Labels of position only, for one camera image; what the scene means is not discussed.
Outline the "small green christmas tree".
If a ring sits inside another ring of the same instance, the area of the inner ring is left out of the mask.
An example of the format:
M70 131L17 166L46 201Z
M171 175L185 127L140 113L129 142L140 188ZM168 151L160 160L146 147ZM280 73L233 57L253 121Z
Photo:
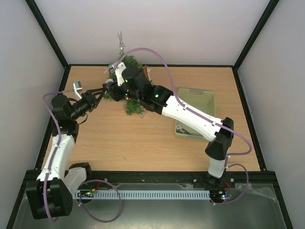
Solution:
M144 89L150 89L152 83L149 82L143 72L143 65L138 62L134 55L119 55L119 63L123 62L126 69L122 72L125 84L128 88L128 95L126 100L119 101L125 105L125 112L127 115L142 114L144 112L143 105L140 103L143 96ZM108 79L113 79L117 82L115 74L109 73ZM108 92L105 93L106 100L114 101Z

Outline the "brown round doll ornament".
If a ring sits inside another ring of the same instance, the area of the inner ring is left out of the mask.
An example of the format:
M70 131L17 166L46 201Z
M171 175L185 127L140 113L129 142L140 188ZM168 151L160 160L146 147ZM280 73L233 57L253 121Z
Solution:
M150 77L150 71L151 71L151 69L150 69L149 66L145 65L145 66L143 67L143 72L144 72L144 74L145 74L147 80L148 80L149 82L152 82L152 79L151 79L151 77Z

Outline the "silver star ornament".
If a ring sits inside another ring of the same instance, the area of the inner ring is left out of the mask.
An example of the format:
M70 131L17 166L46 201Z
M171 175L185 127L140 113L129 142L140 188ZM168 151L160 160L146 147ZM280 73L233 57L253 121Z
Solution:
M123 42L122 32L118 33L118 38L119 38L119 55L123 55L125 44Z

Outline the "green perforated plastic basket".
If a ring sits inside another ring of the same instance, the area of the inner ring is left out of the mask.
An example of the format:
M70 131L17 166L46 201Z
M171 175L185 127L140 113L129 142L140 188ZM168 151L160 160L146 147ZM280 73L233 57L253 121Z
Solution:
M179 88L178 97L201 112L204 112L209 116L216 116L215 94L213 92L199 89ZM189 134L185 135L177 133L175 128L174 133L176 138L207 142L207 140L199 132L176 120L175 126L177 125L180 125L182 128L186 129Z

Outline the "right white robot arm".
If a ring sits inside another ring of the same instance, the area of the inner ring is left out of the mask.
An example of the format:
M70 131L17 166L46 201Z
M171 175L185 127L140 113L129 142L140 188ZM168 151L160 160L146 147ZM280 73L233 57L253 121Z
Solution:
M117 67L111 65L109 71L114 78L107 80L103 87L113 100L135 101L147 111L185 124L208 141L205 149L210 158L208 182L213 187L220 186L224 182L227 152L234 137L233 120L229 117L216 118L198 110L181 100L173 91L161 85L153 85L144 71L135 66L126 67L120 63Z

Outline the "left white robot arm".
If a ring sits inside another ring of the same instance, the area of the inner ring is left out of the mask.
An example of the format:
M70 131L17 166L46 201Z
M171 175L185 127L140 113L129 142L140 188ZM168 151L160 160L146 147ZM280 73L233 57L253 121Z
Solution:
M77 119L92 112L100 103L105 89L87 90L78 100L68 98L65 92L51 93L51 107L47 107L54 126L48 159L36 181L27 184L26 194L34 219L68 216L72 211L73 195L87 178L85 164L73 167L66 174L69 156L75 146L79 124Z

